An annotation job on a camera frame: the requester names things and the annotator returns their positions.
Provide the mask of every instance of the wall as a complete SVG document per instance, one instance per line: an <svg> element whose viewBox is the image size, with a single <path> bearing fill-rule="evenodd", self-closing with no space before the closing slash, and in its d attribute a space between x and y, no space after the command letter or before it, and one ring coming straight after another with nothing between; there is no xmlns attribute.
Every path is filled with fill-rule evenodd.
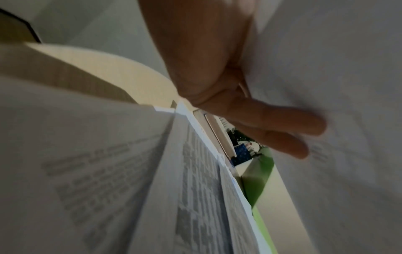
<svg viewBox="0 0 402 254"><path fill-rule="evenodd" d="M257 208L280 254L316 254L276 168L272 170Z"/></svg>
<svg viewBox="0 0 402 254"><path fill-rule="evenodd" d="M31 23L44 43L123 56L168 77L136 0L0 0Z"/></svg>

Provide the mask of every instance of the book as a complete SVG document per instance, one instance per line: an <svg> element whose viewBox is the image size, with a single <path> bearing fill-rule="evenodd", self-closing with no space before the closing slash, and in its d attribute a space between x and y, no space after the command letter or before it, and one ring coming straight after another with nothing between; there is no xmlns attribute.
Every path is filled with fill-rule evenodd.
<svg viewBox="0 0 402 254"><path fill-rule="evenodd" d="M251 95L328 123L310 155L273 158L319 253L400 253L402 157L397 1L275 2L257 12L243 70Z"/></svg>
<svg viewBox="0 0 402 254"><path fill-rule="evenodd" d="M0 77L1 253L271 253L186 106Z"/></svg>

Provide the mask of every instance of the hand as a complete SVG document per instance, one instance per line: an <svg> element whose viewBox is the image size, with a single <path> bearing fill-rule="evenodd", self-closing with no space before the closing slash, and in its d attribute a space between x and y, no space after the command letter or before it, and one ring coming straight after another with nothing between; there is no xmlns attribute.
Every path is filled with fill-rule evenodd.
<svg viewBox="0 0 402 254"><path fill-rule="evenodd" d="M151 36L180 96L225 117L247 136L296 158L307 146L289 133L320 135L323 119L246 97L238 60L255 0L139 0Z"/></svg>

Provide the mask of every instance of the green object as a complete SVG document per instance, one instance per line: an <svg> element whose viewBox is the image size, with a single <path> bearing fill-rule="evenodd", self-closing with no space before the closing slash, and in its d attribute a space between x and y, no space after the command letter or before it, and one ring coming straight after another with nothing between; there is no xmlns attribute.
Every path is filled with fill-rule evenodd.
<svg viewBox="0 0 402 254"><path fill-rule="evenodd" d="M252 208L263 192L275 165L268 147L262 148L259 153L262 155L254 158L242 175L245 196Z"/></svg>
<svg viewBox="0 0 402 254"><path fill-rule="evenodd" d="M272 242L271 236L268 233L268 229L265 226L263 218L258 212L257 207L254 207L251 211L253 212L253 217L255 222L257 223L258 229L261 231L261 234L263 235L265 241L267 241L269 247L271 248L272 254L278 254L275 245Z"/></svg>

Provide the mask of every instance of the finger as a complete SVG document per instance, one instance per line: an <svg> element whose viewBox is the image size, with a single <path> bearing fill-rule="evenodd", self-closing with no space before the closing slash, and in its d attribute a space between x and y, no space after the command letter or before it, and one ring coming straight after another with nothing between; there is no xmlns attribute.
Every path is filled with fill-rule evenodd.
<svg viewBox="0 0 402 254"><path fill-rule="evenodd" d="M306 144L294 136L278 131L263 131L257 128L245 126L241 123L232 123L239 131L248 137L269 146L277 151L289 154L298 159L304 159L309 155Z"/></svg>
<svg viewBox="0 0 402 254"><path fill-rule="evenodd" d="M245 98L233 90L223 90L198 105L212 114L249 127L267 131L297 132L321 135L326 122L319 116L296 108L276 107Z"/></svg>

